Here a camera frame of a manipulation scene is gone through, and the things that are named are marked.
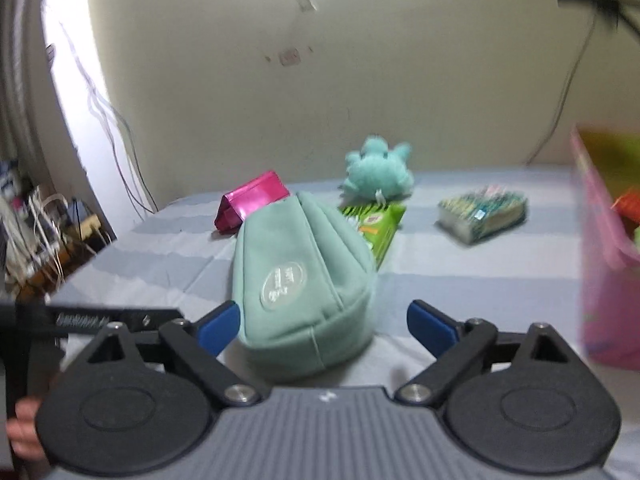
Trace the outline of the person's left hand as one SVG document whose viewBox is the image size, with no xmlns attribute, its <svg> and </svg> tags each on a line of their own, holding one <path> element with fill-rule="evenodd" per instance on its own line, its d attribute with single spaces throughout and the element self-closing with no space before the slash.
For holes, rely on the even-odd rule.
<svg viewBox="0 0 640 480">
<path fill-rule="evenodd" d="M 13 452 L 29 462 L 46 458 L 36 431 L 36 415 L 41 403 L 36 396 L 26 396 L 16 402 L 15 415 L 6 422 L 6 435 Z"/>
</svg>

